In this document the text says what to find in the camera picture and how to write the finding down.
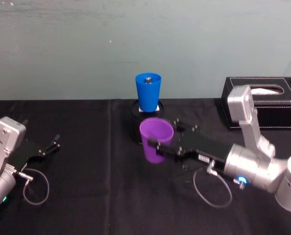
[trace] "wall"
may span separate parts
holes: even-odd
[[[0,99],[219,97],[226,76],[291,76],[291,0],[0,0]]]

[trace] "white stitching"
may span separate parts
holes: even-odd
[[[240,126],[230,126],[229,128],[241,128]],[[291,128],[291,126],[260,126],[260,128]]]
[[[230,77],[230,78],[229,78],[229,80],[230,80],[230,84],[232,85],[232,87],[234,87],[234,84],[233,84],[233,82],[232,82],[232,78],[233,78],[233,79],[261,79],[261,80],[281,79],[281,80],[283,80],[283,81],[287,84],[289,90],[291,91],[291,89],[290,89],[290,87],[289,87],[287,81],[286,81],[283,77]],[[267,101],[263,101],[263,100],[254,100],[253,102],[254,102],[254,103],[256,103],[256,102],[291,102],[291,100],[267,100]]]
[[[263,109],[278,109],[278,108],[290,108],[291,109],[291,106],[276,106],[276,107],[273,107],[273,106],[255,106],[255,108],[263,108]]]

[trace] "screw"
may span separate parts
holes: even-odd
[[[188,165],[183,165],[183,169],[184,169],[185,171],[188,171],[188,170],[189,170]]]
[[[147,77],[146,79],[145,79],[145,83],[151,83],[151,81],[152,81],[152,79],[151,79],[151,77]]]

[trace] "black tissue box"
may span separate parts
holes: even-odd
[[[278,94],[253,94],[258,110],[259,126],[262,129],[291,129],[291,77],[227,77],[221,96],[229,129],[239,129],[239,124],[230,117],[227,97],[234,86],[249,85],[254,88],[276,90]]]

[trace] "cup rim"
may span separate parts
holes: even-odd
[[[166,120],[162,119],[162,118],[159,118],[159,117],[149,117],[149,118],[146,118],[145,120],[143,120],[141,123],[140,123],[140,126],[139,126],[139,131],[140,131],[140,134],[142,136],[144,136],[146,139],[149,139],[149,135],[147,134],[144,134],[142,131],[141,131],[141,127],[142,125],[146,122],[146,121],[150,121],[150,120],[158,120],[164,124],[167,124],[170,128],[171,128],[171,137],[168,137],[168,138],[164,138],[164,139],[160,139],[160,142],[165,142],[165,141],[169,141],[171,140],[171,138],[173,138],[174,136],[174,128],[173,126]]]
[[[154,72],[143,72],[143,73],[138,74],[138,75],[135,77],[136,83],[144,84],[143,82],[137,80],[137,77],[139,77],[139,76],[141,76],[141,75],[144,75],[144,74],[153,74],[153,75],[159,77],[159,80],[157,80],[157,81],[155,81],[155,82],[152,82],[152,84],[158,83],[158,82],[160,82],[160,81],[162,80],[162,77],[161,77],[159,74],[157,74],[157,73],[154,73]]]

